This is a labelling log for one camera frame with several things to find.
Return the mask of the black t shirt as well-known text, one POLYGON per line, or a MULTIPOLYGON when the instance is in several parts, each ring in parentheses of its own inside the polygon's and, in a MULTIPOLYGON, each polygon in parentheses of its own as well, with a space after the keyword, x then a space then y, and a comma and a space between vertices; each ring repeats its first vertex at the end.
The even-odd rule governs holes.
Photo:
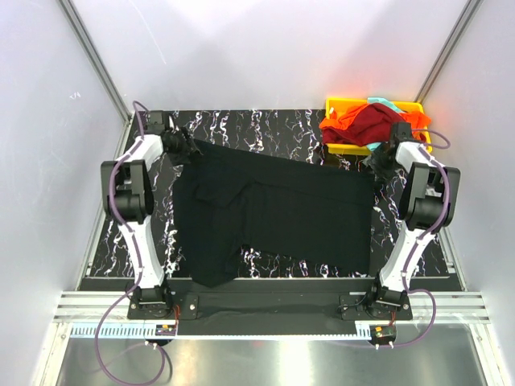
POLYGON ((237 275, 244 247, 366 273, 370 175, 197 142, 172 189, 176 241, 192 280, 237 275))

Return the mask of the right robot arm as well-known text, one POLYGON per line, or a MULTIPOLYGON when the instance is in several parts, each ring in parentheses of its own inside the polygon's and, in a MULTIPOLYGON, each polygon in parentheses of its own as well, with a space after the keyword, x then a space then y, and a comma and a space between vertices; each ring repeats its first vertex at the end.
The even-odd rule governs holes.
POLYGON ((398 204, 402 222, 398 239, 365 297, 363 308, 372 318, 392 318, 408 305, 418 261, 454 218, 461 171, 436 160, 428 146, 414 138, 409 123, 396 122, 389 130, 389 141, 367 158, 377 178, 386 179, 398 168, 407 173, 398 204))

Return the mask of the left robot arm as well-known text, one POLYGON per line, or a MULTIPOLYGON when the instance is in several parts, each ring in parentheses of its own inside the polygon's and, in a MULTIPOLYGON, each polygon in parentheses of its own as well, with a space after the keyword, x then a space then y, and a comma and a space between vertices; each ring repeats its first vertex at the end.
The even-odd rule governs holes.
POLYGON ((102 203, 105 214, 122 233, 134 269, 134 284, 126 290, 129 319, 179 316, 151 230, 155 200, 149 170, 162 155, 184 165, 198 150, 191 135, 179 128, 169 113, 135 113, 139 135, 134 144, 113 161, 101 164, 102 203))

